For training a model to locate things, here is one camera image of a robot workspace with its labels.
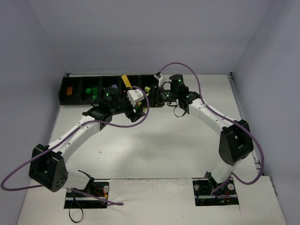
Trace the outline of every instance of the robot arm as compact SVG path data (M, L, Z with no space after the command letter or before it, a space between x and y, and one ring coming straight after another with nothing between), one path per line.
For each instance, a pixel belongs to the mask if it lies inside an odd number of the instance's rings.
M159 86L161 86L163 77L162 75L156 75L159 80ZM220 136L219 143L219 155L220 159L217 166L212 173L207 172L205 177L212 181L213 186L223 183L230 176L231 172L234 171L237 164L248 156L253 151L252 139L236 125L216 116L207 108L208 104L203 103L200 99L200 95L196 92L189 91L188 87L185 86L183 76L180 74L170 76L170 90L164 90L158 87L159 91L152 91L152 94L159 95L159 102L175 102L178 107L183 109L186 113L195 116L196 118L203 121L212 130ZM221 112L216 110L210 105L210 109L214 110L218 114L223 115ZM237 121L240 125L246 128L248 131L249 125L246 121Z
M215 188L224 182L237 164L252 152L252 139L236 125L213 114L207 108L207 104L202 102L200 95L189 91L188 87L185 86L182 75L170 77L170 90L161 88L163 78L161 76L157 76L157 78L159 85L152 85L148 95L150 107L162 107L165 103L177 102L177 105L186 113L202 120L220 136L219 163L212 173L207 172L205 174L205 177L211 181L212 188ZM103 123L85 124L85 122L91 120L110 122L113 115L121 113L135 122L145 115L143 107L145 107L146 102L143 93L140 90L128 90L126 94L127 96L120 100L118 90L114 88L104 89L99 105L84 112L83 118L72 129L47 146L38 145L35 147L32 157L55 146L72 134L61 146L33 161L30 164L29 176L52 192L61 188L86 189L92 186L94 179L91 176L81 171L67 171L66 162L84 142L106 126ZM249 126L244 120L240 120L238 123L249 130Z
M29 176L52 192L61 188L79 190L92 188L94 178L82 171L67 171L66 163L83 143L101 131L106 123L112 121L113 115L124 113L132 122L145 115L143 108L136 106L136 103L143 98L143 93L140 90L128 90L126 94L127 97L120 100L120 93L117 89L105 88L99 105L84 112L82 119L73 128L47 146L41 144L36 146L32 152L32 157L58 145L69 136L57 148L31 162ZM86 124L86 122L93 120L104 123Z

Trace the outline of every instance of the black cable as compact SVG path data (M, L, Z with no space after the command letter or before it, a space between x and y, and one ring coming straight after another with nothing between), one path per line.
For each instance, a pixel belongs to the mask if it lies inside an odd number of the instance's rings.
M176 102L174 99L172 99L172 98L168 97L167 95L165 95L165 93L162 92L162 94L163 94L166 98L172 100L173 102Z
M163 82L163 85L161 85L161 88L164 88L164 85L165 85L166 83L171 83L171 81L165 81L165 82Z
M94 103L95 103L96 101L98 101L98 104L99 104L99 101L100 101L100 99L101 99L101 93L102 93L103 90L104 90L104 88L102 88L101 91L98 93L97 98L96 98L95 100L92 101L92 103L90 104L91 106L94 106Z
M72 217L71 217L71 208L72 208L72 206L73 206L74 203L77 205L77 207L81 210L81 213L82 213L81 219L80 219L79 221L75 221L75 220L73 220ZM75 192L73 192L73 200L72 200L71 205L70 205L70 208L69 208L69 217L70 217L70 220L71 220L73 223L76 223L76 224L78 224L78 223L79 223L80 221L82 221L82 219L83 219L83 209L82 209L81 205L79 204L79 202L78 202L78 201L76 200L76 198L75 198Z
M200 193L200 187L198 188L198 191L197 191L197 205L198 205L198 200L199 200L199 193Z
M187 112L184 112L181 116L178 116L175 114L175 109L177 108L178 106L175 106L174 109L173 109L173 113L176 117L180 118L180 117L183 117Z
M169 106L169 107L176 107L177 104L176 105L172 105L171 102L169 102L169 103L167 103L167 106Z

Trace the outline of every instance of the yellow block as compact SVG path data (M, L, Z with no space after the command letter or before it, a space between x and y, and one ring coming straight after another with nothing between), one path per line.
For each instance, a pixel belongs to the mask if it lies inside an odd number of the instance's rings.
M149 93L150 92L150 87L145 87L145 92Z
M132 88L132 86L131 86L131 84L128 80L128 77L126 75L121 76L121 78L122 78L122 80L123 80L123 82L124 82L124 84L127 88Z

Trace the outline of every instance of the white wall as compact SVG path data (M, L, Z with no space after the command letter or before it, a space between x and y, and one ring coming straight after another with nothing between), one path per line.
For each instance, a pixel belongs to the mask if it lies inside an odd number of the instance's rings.
M273 0L233 80L289 225L300 223L300 1Z
M28 2L67 72L113 74L232 72L270 0Z
M0 180L47 144L56 118L64 69L28 3L0 1ZM29 184L29 167L7 182ZM15 225L26 191L0 189L0 224Z

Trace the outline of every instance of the screw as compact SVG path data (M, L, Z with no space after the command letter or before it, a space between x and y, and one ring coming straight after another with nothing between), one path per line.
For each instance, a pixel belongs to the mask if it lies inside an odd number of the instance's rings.
M233 185L233 184L228 184L227 187L228 187L228 189L231 190L231 191L234 190L234 185Z
M103 187L103 190L104 190L106 193L108 193L108 192L109 192L109 186L104 186L104 187Z
M199 188L200 188L200 185L199 185L199 184L196 184L196 185L194 186L195 191L199 190Z

